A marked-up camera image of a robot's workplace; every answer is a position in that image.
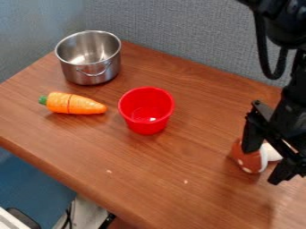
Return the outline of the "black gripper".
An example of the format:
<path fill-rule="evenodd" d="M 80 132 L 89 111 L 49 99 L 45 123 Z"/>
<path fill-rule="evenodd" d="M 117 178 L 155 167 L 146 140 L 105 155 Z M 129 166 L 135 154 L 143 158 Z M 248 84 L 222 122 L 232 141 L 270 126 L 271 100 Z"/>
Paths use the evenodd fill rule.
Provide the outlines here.
<path fill-rule="evenodd" d="M 276 108 L 252 102 L 243 127 L 242 150 L 258 151 L 267 141 L 283 157 L 267 181 L 278 185 L 295 175 L 306 176 L 306 89 L 287 86 Z"/>

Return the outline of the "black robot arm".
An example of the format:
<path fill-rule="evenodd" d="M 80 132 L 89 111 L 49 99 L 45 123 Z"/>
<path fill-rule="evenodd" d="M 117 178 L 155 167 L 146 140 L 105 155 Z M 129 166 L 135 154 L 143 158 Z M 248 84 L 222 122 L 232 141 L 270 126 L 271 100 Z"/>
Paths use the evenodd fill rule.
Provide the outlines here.
<path fill-rule="evenodd" d="M 282 156 L 267 179 L 276 185 L 306 176 L 306 0 L 236 1 L 254 13 L 258 58 L 270 80 L 282 77 L 289 51 L 297 51 L 276 107 L 254 101 L 243 127 L 242 152 L 255 152 L 267 142 Z"/>

